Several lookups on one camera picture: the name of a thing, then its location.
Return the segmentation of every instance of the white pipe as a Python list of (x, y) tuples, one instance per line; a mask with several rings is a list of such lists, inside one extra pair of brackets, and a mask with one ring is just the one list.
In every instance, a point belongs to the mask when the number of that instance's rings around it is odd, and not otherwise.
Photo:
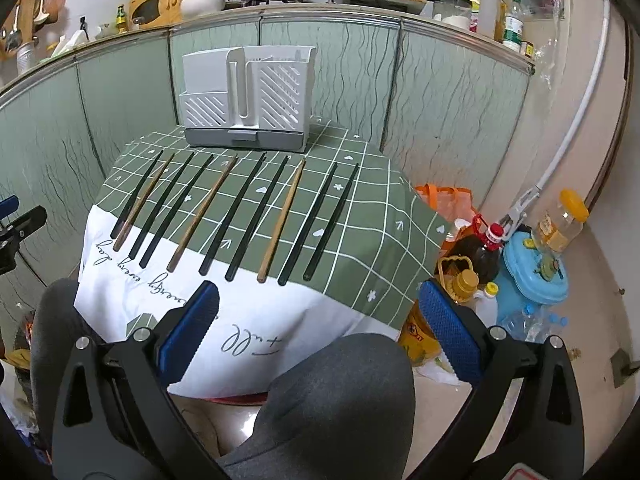
[(580, 123), (584, 118), (584, 114), (587, 111), (587, 106), (589, 106), (589, 102), (591, 101), (591, 96), (593, 95), (593, 89), (598, 82), (598, 77), (600, 76), (600, 71), (602, 70), (602, 60), (604, 59), (604, 51), (607, 47), (607, 37), (609, 35), (609, 20), (611, 16), (611, 1), (604, 0), (604, 16), (602, 17), (602, 32), (600, 34), (600, 44), (598, 46), (598, 54), (596, 55), (596, 61), (593, 64), (593, 70), (591, 70), (591, 78), (589, 79), (589, 83), (587, 85), (586, 90), (584, 91), (584, 95), (582, 96), (582, 101), (580, 102), (580, 107), (578, 111), (575, 113), (575, 117), (569, 130), (567, 131), (556, 155), (554, 156), (549, 167), (546, 168), (545, 173), (540, 177), (540, 180), (536, 184), (538, 189), (543, 189), (546, 186), (547, 181), (551, 178), (551, 175), (554, 174), (554, 171), (560, 164), (560, 161), (564, 157), (566, 150), (569, 148), (571, 141), (574, 140), (575, 133), (578, 131), (580, 127)]

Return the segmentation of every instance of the blue container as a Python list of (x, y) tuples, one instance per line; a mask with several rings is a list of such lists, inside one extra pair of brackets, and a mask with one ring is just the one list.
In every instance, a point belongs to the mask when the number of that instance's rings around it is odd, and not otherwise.
[(527, 304), (536, 308), (555, 305), (569, 296), (569, 281), (562, 260), (560, 272), (550, 282), (535, 271), (540, 266), (542, 255), (535, 249), (524, 246), (529, 234), (517, 232), (504, 247), (500, 258), (500, 273), (495, 279), (498, 291), (498, 320), (513, 312), (521, 311)]

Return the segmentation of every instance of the wooden chopstick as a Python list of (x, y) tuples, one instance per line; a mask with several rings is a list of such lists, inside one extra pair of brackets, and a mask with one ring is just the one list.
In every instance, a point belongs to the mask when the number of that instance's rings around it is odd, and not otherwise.
[(329, 173), (327, 173), (327, 176), (324, 178), (324, 183), (322, 184), (318, 196), (316, 197), (316, 201), (311, 206), (311, 210), (306, 216), (305, 223), (302, 224), (302, 229), (298, 234), (298, 238), (296, 238), (296, 241), (293, 243), (293, 247), (291, 248), (289, 257), (287, 258), (284, 267), (282, 267), (282, 270), (280, 271), (280, 275), (278, 276), (278, 285), (280, 286), (286, 285), (287, 281), (289, 281), (289, 277), (293, 272), (293, 267), (296, 266), (298, 258), (300, 257), (300, 253), (302, 252), (302, 246), (305, 244), (306, 237), (309, 235), (311, 226), (313, 225), (316, 217), (318, 216), (318, 213), (320, 212), (322, 201), (324, 200), (326, 192), (329, 190), (329, 184), (331, 184), (331, 180), (334, 177), (334, 173), (337, 167), (338, 163), (334, 162), (331, 169), (329, 170)]
[(231, 161), (226, 165), (225, 171), (222, 172), (222, 175), (220, 175), (220, 177), (216, 180), (215, 184), (211, 186), (211, 189), (209, 189), (209, 192), (207, 193), (207, 196), (205, 197), (202, 204), (200, 205), (200, 208), (198, 209), (196, 216), (191, 221), (191, 224), (189, 224), (189, 227), (187, 227), (187, 231), (182, 236), (180, 243), (178, 243), (178, 247), (175, 250), (174, 255), (171, 257), (171, 259), (169, 260), (169, 264), (166, 266), (166, 270), (168, 272), (174, 272), (175, 267), (178, 266), (178, 262), (180, 262), (180, 258), (182, 257), (184, 250), (187, 248), (187, 245), (189, 245), (189, 242), (191, 241), (191, 237), (193, 237), (194, 232), (196, 232), (196, 229), (200, 224), (200, 221), (204, 218), (204, 215), (207, 212), (207, 209), (209, 209), (211, 202), (213, 202), (213, 199), (216, 196), (216, 193), (220, 189), (220, 186), (224, 184), (226, 177), (228, 176), (229, 173), (231, 173), (231, 170), (236, 165), (237, 160), (238, 160), (238, 154), (236, 153), (234, 155), (234, 158), (232, 158)]
[(331, 214), (331, 218), (329, 218), (329, 222), (324, 229), (324, 233), (322, 233), (322, 238), (316, 245), (316, 250), (314, 251), (311, 259), (309, 260), (308, 266), (306, 266), (306, 270), (302, 275), (302, 279), (308, 282), (314, 276), (316, 269), (318, 268), (318, 263), (320, 263), (320, 258), (324, 254), (324, 249), (329, 242), (329, 238), (331, 234), (334, 232), (335, 226), (338, 223), (338, 219), (342, 214), (342, 210), (344, 209), (344, 204), (347, 202), (347, 198), (349, 196), (349, 192), (351, 191), (351, 186), (353, 185), (353, 179), (356, 177), (356, 173), (358, 173), (358, 168), (360, 164), (356, 164), (353, 167), (353, 171), (351, 171), (351, 176), (349, 177), (349, 181), (347, 182), (347, 186), (344, 188), (344, 191), (340, 195), (338, 199), (338, 204), (335, 206), (334, 212)]
[(258, 171), (260, 170), (260, 167), (264, 162), (265, 158), (267, 158), (267, 152), (264, 152), (258, 159), (258, 162), (255, 163), (254, 168), (251, 170), (251, 173), (249, 173), (249, 176), (244, 181), (244, 184), (242, 184), (240, 191), (236, 195), (236, 198), (233, 201), (233, 203), (231, 204), (229, 211), (226, 212), (226, 215), (222, 220), (222, 224), (220, 224), (220, 227), (218, 227), (218, 230), (216, 231), (216, 235), (213, 237), (213, 241), (211, 242), (209, 249), (207, 249), (207, 254), (205, 254), (202, 264), (200, 265), (200, 269), (198, 270), (201, 276), (206, 276), (207, 273), (209, 272), (211, 264), (213, 263), (213, 260), (216, 257), (216, 253), (220, 248), (220, 244), (222, 243), (222, 238), (225, 237), (226, 230), (229, 229), (229, 226), (231, 225), (231, 222), (234, 219), (236, 212), (238, 211), (238, 207), (240, 207), (240, 203), (242, 202), (242, 199), (246, 194), (246, 190), (249, 189), (249, 186), (251, 185), (252, 181), (258, 174)]
[(231, 258), (231, 263), (229, 264), (229, 267), (226, 270), (225, 279), (228, 282), (232, 282), (234, 277), (236, 276), (236, 272), (238, 272), (240, 263), (242, 263), (242, 258), (246, 253), (247, 247), (249, 246), (249, 242), (251, 241), (251, 238), (258, 227), (258, 222), (260, 221), (260, 217), (264, 212), (264, 208), (267, 206), (267, 202), (271, 198), (271, 193), (273, 193), (273, 190), (276, 188), (278, 179), (280, 178), (280, 175), (282, 174), (282, 171), (284, 170), (284, 167), (287, 165), (288, 161), (289, 161), (288, 155), (282, 159), (282, 162), (278, 167), (278, 171), (276, 171), (276, 174), (271, 179), (271, 182), (269, 183), (269, 187), (267, 188), (267, 191), (262, 197), (262, 200), (260, 200), (258, 207), (255, 209), (254, 215), (251, 217), (251, 220), (249, 221), (249, 225), (244, 230), (244, 235), (242, 236), (242, 239), (238, 244), (236, 253), (234, 254), (234, 257)]
[(189, 181), (189, 183), (182, 188), (180, 195), (178, 195), (178, 198), (174, 201), (174, 205), (172, 205), (171, 209), (169, 209), (169, 212), (164, 216), (164, 219), (162, 220), (160, 227), (156, 231), (156, 234), (154, 234), (154, 237), (152, 238), (151, 243), (146, 248), (146, 251), (142, 255), (142, 258), (140, 258), (140, 262), (138, 263), (138, 265), (142, 269), (146, 269), (146, 266), (149, 263), (151, 256), (156, 250), (156, 247), (158, 246), (158, 244), (160, 243), (160, 240), (164, 236), (164, 233), (169, 228), (169, 225), (171, 225), (171, 222), (174, 220), (175, 216), (178, 214), (180, 207), (184, 204), (184, 200), (187, 198), (187, 195), (191, 192), (191, 189), (193, 188), (193, 186), (195, 186), (196, 182), (198, 181), (202, 173), (204, 173), (204, 170), (207, 169), (207, 166), (211, 164), (211, 161), (214, 159), (215, 156), (216, 156), (215, 154), (211, 153), (207, 157), (207, 160), (204, 162), (204, 164), (200, 166), (200, 168), (198, 169), (196, 174), (193, 176), (193, 178)]
[(116, 238), (116, 241), (113, 243), (113, 250), (114, 251), (119, 251), (120, 248), (122, 247), (122, 244), (127, 239), (127, 236), (129, 236), (129, 232), (131, 231), (131, 228), (133, 227), (133, 222), (135, 222), (136, 218), (138, 218), (138, 215), (140, 214), (140, 210), (142, 209), (142, 206), (145, 205), (146, 199), (149, 198), (149, 195), (151, 194), (151, 192), (156, 187), (156, 184), (158, 183), (158, 180), (160, 180), (160, 177), (164, 173), (164, 170), (166, 170), (167, 166), (169, 165), (169, 162), (174, 160), (174, 156), (175, 156), (175, 153), (172, 153), (169, 156), (169, 158), (164, 162), (164, 164), (162, 164), (162, 166), (160, 166), (160, 168), (158, 169), (158, 172), (156, 173), (156, 176), (149, 183), (149, 185), (146, 186), (145, 192), (138, 199), (138, 201), (136, 202), (136, 205), (133, 206), (133, 209), (131, 210), (131, 213), (129, 213), (129, 216), (127, 217), (127, 221), (124, 222), (124, 225), (122, 226), (122, 230), (118, 234), (118, 238)]
[(287, 221), (287, 215), (289, 215), (291, 203), (293, 202), (293, 197), (295, 196), (296, 190), (298, 189), (298, 183), (300, 182), (300, 177), (302, 176), (302, 172), (305, 169), (305, 164), (306, 158), (303, 158), (298, 165), (295, 176), (293, 177), (293, 183), (291, 184), (289, 193), (287, 194), (287, 197), (284, 201), (284, 206), (282, 206), (282, 211), (280, 212), (280, 216), (278, 217), (278, 221), (276, 222), (276, 227), (274, 227), (273, 233), (271, 234), (271, 241), (269, 242), (269, 246), (264, 253), (264, 258), (262, 259), (262, 263), (260, 264), (260, 270), (258, 270), (257, 279), (260, 283), (264, 283), (267, 281), (267, 273), (269, 272), (269, 267), (271, 267), (273, 255), (276, 253), (278, 241), (280, 241), (280, 235), (282, 234), (284, 224)]
[(145, 181), (149, 178), (151, 171), (153, 170), (154, 166), (158, 163), (158, 159), (162, 156), (162, 153), (164, 153), (164, 150), (160, 150), (160, 153), (156, 155), (156, 158), (154, 158), (154, 160), (151, 162), (149, 167), (146, 168), (145, 174), (142, 176), (142, 178), (140, 179), (140, 181), (136, 186), (136, 189), (133, 190), (133, 193), (131, 193), (131, 196), (127, 200), (127, 203), (122, 208), (122, 211), (120, 212), (120, 216), (118, 216), (118, 220), (116, 221), (116, 225), (113, 226), (113, 230), (111, 231), (112, 240), (115, 240), (118, 237), (118, 234), (120, 233), (120, 229), (122, 229), (124, 222), (126, 222), (127, 218), (129, 217), (129, 213), (131, 213), (131, 210), (133, 209), (133, 206), (136, 203), (136, 198), (138, 197), (138, 193), (142, 189), (142, 186), (144, 186)]
[(171, 194), (174, 186), (176, 185), (178, 180), (180, 180), (180, 176), (184, 173), (184, 170), (187, 168), (187, 166), (191, 162), (191, 159), (195, 155), (196, 155), (196, 152), (191, 152), (191, 155), (187, 157), (187, 160), (185, 160), (183, 164), (180, 166), (180, 168), (178, 169), (178, 171), (175, 172), (174, 177), (171, 179), (167, 187), (164, 188), (162, 195), (160, 195), (160, 198), (158, 198), (156, 205), (151, 210), (151, 213), (149, 213), (149, 216), (146, 218), (145, 224), (142, 226), (142, 229), (140, 229), (138, 238), (136, 238), (136, 241), (133, 242), (133, 246), (129, 251), (129, 258), (131, 260), (135, 260), (136, 256), (138, 256), (138, 251), (142, 247), (142, 244), (145, 242), (146, 235), (148, 235), (149, 231), (151, 230), (151, 226), (154, 224), (154, 222), (156, 221), (156, 218), (158, 218), (158, 215), (162, 211), (162, 208), (164, 207), (164, 202), (166, 202), (166, 200), (169, 198), (169, 195)]

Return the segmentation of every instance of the white dish rack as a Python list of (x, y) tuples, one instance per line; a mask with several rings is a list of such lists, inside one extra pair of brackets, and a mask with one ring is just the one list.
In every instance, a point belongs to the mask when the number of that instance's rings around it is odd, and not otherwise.
[(311, 115), (316, 47), (219, 48), (182, 56), (187, 141), (302, 152)]

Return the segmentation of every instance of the grid pattern tablecloth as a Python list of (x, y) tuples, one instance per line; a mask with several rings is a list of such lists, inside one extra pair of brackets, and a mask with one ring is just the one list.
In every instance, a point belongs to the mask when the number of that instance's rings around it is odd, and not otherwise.
[[(235, 153), (238, 154), (238, 163), (218, 191), (189, 243), (190, 250), (204, 255), (261, 153), (224, 148), (190, 148), (181, 127), (168, 133), (146, 134), (128, 144), (116, 160), (100, 190), (98, 207), (119, 215), (151, 160), (161, 149), (165, 150), (161, 160), (166, 160), (171, 152), (175, 152), (175, 157), (142, 208), (136, 220), (137, 227), (142, 227), (156, 200), (190, 153), (196, 151), (196, 155), (173, 188), (170, 200), (165, 202), (151, 232), (161, 224), (164, 215), (209, 154), (216, 155), (164, 235), (175, 243), (182, 237), (225, 165)], [(341, 304), (399, 329), (416, 298), (419, 283), (431, 275), (449, 226), (420, 200), (388, 158), (358, 135), (331, 121), (312, 118), (308, 149), (304, 155), (267, 153), (265, 163), (226, 232), (216, 259), (225, 263), (231, 261), (257, 204), (286, 155), (290, 156), (290, 160), (268, 201), (241, 268), (258, 271), (293, 175), (302, 157), (306, 157), (305, 171), (271, 264), (270, 276), (276, 278), (279, 275), (326, 174), (337, 162), (338, 168), (329, 191), (306, 238), (290, 281), (309, 286)], [(360, 169), (338, 224), (313, 278), (304, 282), (302, 273), (356, 163), (360, 164)], [(145, 248), (142, 247), (138, 257), (142, 256)], [(175, 272), (180, 272), (180, 264)]]

